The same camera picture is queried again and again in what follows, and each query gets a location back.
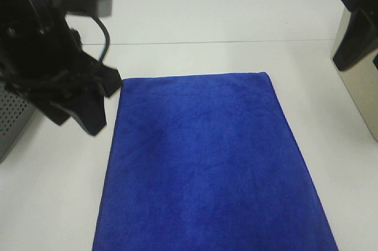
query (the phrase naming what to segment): metal device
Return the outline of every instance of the metal device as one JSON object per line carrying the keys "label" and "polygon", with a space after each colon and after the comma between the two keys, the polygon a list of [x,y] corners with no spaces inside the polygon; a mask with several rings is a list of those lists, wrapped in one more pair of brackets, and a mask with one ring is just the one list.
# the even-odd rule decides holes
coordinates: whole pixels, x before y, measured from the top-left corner
{"label": "metal device", "polygon": [[0,83],[0,162],[23,130],[34,107],[22,98],[7,92]]}
{"label": "metal device", "polygon": [[378,140],[378,0],[342,0],[346,6],[333,62],[373,137]]}
{"label": "metal device", "polygon": [[[117,69],[103,64],[110,36],[99,18],[111,12],[112,0],[0,0],[2,110],[10,108],[3,96],[18,96],[58,125],[73,117],[98,134],[106,125],[104,97],[122,85]],[[105,47],[98,60],[83,51],[67,14],[92,18],[101,28]],[[0,152],[10,139],[0,139]]]}

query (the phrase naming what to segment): table surface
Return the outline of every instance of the table surface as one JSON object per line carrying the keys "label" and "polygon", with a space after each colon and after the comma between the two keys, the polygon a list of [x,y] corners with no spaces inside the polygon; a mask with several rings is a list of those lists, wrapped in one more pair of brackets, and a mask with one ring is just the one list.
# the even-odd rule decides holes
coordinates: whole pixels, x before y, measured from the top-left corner
{"label": "table surface", "polygon": [[[123,78],[266,71],[340,250],[378,245],[378,143],[329,58],[339,0],[115,0]],[[102,37],[70,18],[94,56]],[[0,165],[0,250],[90,250],[119,94],[97,137],[36,112]]]}

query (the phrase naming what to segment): microfiber cloth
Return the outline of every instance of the microfiber cloth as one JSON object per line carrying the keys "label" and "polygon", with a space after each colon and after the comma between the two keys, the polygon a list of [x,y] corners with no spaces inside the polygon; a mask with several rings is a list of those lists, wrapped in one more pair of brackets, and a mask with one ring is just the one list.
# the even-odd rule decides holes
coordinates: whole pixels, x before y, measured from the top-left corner
{"label": "microfiber cloth", "polygon": [[334,251],[265,73],[126,79],[93,251]]}

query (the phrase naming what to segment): perforated panel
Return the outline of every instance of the perforated panel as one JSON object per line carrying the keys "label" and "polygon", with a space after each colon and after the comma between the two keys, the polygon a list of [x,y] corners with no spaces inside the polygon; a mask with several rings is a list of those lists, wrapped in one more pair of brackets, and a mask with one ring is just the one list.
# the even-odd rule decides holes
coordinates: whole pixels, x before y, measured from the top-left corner
{"label": "perforated panel", "polygon": [[28,103],[0,87],[0,135],[5,136],[12,128]]}
{"label": "perforated panel", "polygon": [[24,128],[34,108],[20,97],[8,93],[0,83],[0,162]]}

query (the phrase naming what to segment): ventilation holes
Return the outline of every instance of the ventilation holes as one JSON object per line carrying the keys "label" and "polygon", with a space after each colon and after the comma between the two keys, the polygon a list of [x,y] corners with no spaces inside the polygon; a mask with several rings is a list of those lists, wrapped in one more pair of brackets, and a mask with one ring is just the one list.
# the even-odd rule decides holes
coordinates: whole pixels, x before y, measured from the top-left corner
{"label": "ventilation holes", "polygon": [[0,84],[0,136],[5,136],[20,117],[28,103],[8,93]]}

